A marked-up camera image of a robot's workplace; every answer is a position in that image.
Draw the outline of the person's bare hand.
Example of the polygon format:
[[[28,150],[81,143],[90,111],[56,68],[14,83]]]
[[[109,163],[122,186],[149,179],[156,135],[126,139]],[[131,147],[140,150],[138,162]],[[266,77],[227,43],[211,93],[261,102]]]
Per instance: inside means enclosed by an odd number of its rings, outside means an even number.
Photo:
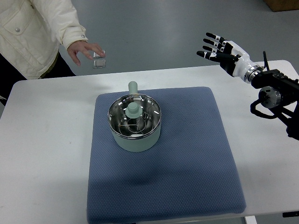
[[[75,41],[67,48],[68,55],[77,66],[81,65],[77,54],[82,53],[86,58],[92,60],[93,57],[89,53],[90,51],[100,54],[103,49],[97,43],[88,43],[86,41]]]

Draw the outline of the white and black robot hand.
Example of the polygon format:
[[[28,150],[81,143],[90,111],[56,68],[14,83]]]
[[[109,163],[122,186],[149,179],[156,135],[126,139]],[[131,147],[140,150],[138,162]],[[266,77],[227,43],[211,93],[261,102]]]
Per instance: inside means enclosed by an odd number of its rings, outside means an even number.
[[[203,46],[204,50],[197,51],[197,55],[219,63],[230,76],[250,83],[255,74],[263,71],[262,66],[251,61],[249,54],[233,41],[212,33],[206,33],[206,36],[203,41],[207,45]]]

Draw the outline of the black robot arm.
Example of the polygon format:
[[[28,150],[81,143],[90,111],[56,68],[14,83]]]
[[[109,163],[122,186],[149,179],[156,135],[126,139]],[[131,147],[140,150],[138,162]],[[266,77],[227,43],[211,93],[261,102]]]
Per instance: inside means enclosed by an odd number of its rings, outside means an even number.
[[[286,106],[299,102],[299,80],[292,80],[279,70],[257,71],[250,75],[251,85],[259,89],[258,99],[250,112],[265,119],[280,119],[286,125],[288,137],[299,139],[299,105],[294,111]]]

